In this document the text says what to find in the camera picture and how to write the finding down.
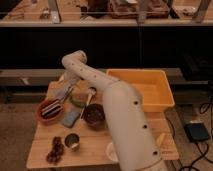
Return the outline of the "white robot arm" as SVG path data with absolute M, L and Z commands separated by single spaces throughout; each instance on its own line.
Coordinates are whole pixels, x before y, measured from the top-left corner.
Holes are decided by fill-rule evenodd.
M 122 171 L 168 171 L 142 110 L 139 92 L 129 83 L 89 67 L 79 50 L 62 58 L 67 77 L 80 77 L 103 91 L 102 105 Z

